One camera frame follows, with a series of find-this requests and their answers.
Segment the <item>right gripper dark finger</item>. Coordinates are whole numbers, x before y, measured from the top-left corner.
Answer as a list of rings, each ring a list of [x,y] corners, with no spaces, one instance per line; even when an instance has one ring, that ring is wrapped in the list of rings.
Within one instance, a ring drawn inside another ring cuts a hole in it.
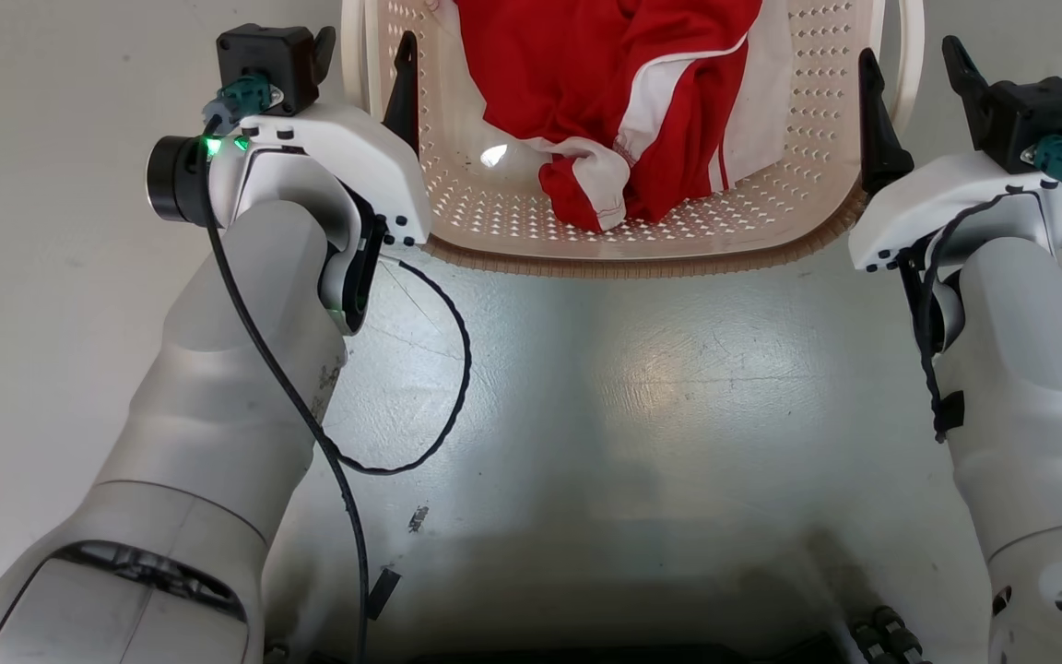
[[[989,118],[990,85],[971,59],[957,35],[945,35],[941,41],[952,91],[961,98],[967,118]]]
[[[877,56],[871,49],[858,58],[859,119],[861,139],[860,184],[868,197],[910,175],[915,161],[901,146],[890,114],[883,101],[885,81]]]

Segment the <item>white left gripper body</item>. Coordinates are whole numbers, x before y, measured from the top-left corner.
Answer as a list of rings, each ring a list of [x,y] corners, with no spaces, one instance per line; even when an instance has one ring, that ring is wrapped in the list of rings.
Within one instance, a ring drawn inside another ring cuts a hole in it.
[[[376,215],[398,243],[423,245],[433,210],[418,156],[365,110],[316,102],[299,116],[252,116],[249,147],[233,151],[233,214],[298,203],[337,248]]]

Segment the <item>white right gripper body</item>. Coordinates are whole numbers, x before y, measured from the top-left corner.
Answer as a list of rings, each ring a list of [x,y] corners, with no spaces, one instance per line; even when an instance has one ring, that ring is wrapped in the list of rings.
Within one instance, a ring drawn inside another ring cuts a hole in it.
[[[1032,240],[1050,252],[1062,248],[1062,184],[1040,172],[1009,175],[981,151],[939,157],[886,185],[869,200],[851,229],[853,267],[889,267],[903,249],[930,240],[966,208],[1003,195],[997,205],[969,216],[941,257],[956,265],[996,238]]]

